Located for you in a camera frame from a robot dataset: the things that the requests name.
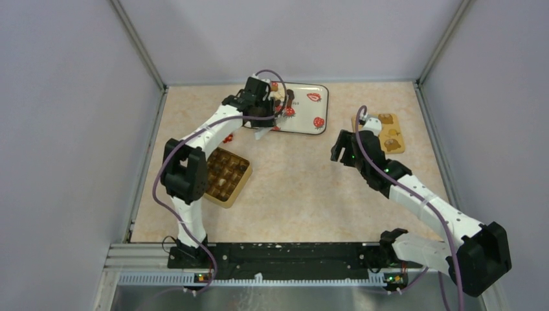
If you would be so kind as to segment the metal tongs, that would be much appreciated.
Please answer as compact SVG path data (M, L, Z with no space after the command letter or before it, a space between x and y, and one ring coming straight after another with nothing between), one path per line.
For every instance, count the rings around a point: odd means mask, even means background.
M269 132L275 132L278 131L280 128L278 126L270 127L270 128L258 128L254 132L254 138L258 141L263 136L265 136Z

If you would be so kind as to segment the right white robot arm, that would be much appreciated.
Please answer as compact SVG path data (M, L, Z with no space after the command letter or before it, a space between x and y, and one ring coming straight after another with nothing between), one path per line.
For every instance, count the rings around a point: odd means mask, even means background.
M386 157L374 131L375 118L366 129L341 130L331 148L331 160L354 167L366 184L396 202L437 232L429 240L405 229L385 231L379 250L381 262L396 267L403 261L434 269L471 297L478 297L512 268L506 230L498 223L484 224L440 198L404 164Z

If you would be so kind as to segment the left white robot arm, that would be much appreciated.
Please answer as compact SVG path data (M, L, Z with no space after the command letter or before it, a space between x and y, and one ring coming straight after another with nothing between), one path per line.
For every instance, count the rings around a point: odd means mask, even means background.
M172 200L169 210L179 226L176 247L189 266L199 268L208 257L201 211L202 198L208 190L208 157L246 122L257 128L272 128L275 114L271 81L252 75L244 88L224 98L196 130L165 144L162 166L153 185L162 185Z

